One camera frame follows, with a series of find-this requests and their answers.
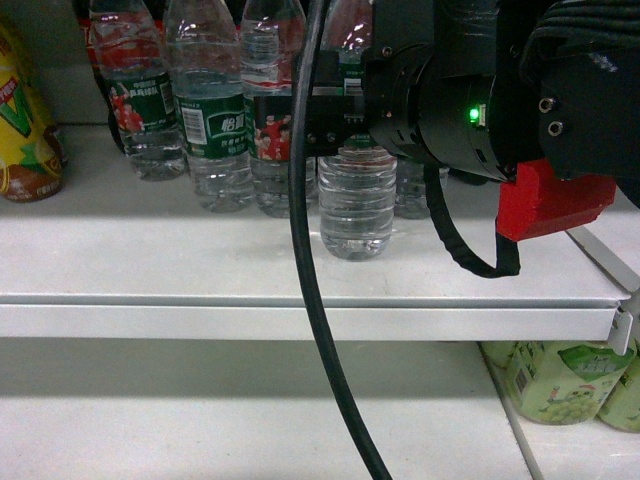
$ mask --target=bottle label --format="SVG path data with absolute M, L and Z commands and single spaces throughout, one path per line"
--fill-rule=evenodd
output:
M 176 122 L 169 75 L 140 80 L 105 79 L 111 108 L 121 132 L 159 132 Z
M 247 140 L 253 158 L 286 162 L 291 148 L 291 97 L 245 97 Z
M 175 98 L 178 125 L 189 155 L 219 159 L 247 151 L 242 94 L 214 99 Z

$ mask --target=green drink can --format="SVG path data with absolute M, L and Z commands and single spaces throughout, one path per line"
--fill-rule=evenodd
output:
M 640 433 L 640 356 L 622 374 L 598 417 L 618 430 Z
M 604 342 L 518 342 L 506 373 L 507 393 L 526 418 L 571 425 L 596 416 L 636 356 Z
M 482 351 L 494 365 L 507 368 L 517 342 L 480 342 Z

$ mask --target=green led light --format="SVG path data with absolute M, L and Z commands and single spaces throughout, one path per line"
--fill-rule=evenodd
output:
M 471 123 L 476 123 L 480 119 L 480 109 L 472 108 L 469 110 L 469 120 Z

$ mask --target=water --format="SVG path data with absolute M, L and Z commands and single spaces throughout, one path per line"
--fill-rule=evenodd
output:
M 289 218 L 289 162 L 273 162 L 250 157 L 256 202 L 270 217 Z M 307 208 L 316 194 L 316 161 L 307 158 L 305 182 Z
M 279 18 L 282 20 L 272 17 L 278 13 L 274 2 L 266 5 L 260 0 L 250 0 L 245 9 L 241 25 L 242 81 L 250 105 L 258 96 L 291 97 L 292 62 L 302 46 L 304 13 L 297 0 L 277 3 L 281 4 Z M 269 112 L 256 113 L 259 109 L 253 109 L 248 118 L 249 137 L 254 142 L 249 147 L 249 164 L 256 201 L 263 213 L 275 218 L 289 217 L 290 130 L 287 126 L 291 109 L 285 105 L 286 102 Z M 315 163 L 315 158 L 306 160 L 307 208 L 316 195 Z
M 100 4 L 113 11 L 100 10 Z M 160 35 L 141 1 L 92 2 L 92 40 L 124 150 L 142 180 L 185 171 Z
M 246 151 L 239 43 L 169 39 L 167 49 L 198 203 L 216 213 L 242 210 L 253 202 L 254 189 Z
M 424 219 L 430 216 L 425 196 L 424 166 L 422 163 L 407 159 L 398 159 L 396 174 L 396 204 L 395 214 L 412 220 Z M 440 169 L 440 185 L 444 191 L 447 187 L 449 169 Z
M 320 233 L 336 257 L 361 261 L 391 240 L 396 159 L 381 147 L 319 157 Z

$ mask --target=robotic arm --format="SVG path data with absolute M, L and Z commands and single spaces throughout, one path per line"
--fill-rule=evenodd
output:
M 515 242 L 595 220 L 616 178 L 639 204 L 640 2 L 377 0 L 373 9 L 364 105 L 342 105 L 362 108 L 364 122 L 327 121 L 329 97 L 324 109 L 312 102 L 308 150 L 326 154 L 365 129 L 392 154 L 421 159 L 436 230 L 464 268 L 517 274 Z M 321 89 L 339 82 L 330 55 L 319 57 Z M 340 121 L 342 137 L 326 131 Z M 503 182 L 501 265 L 457 234 L 435 181 L 442 165 Z

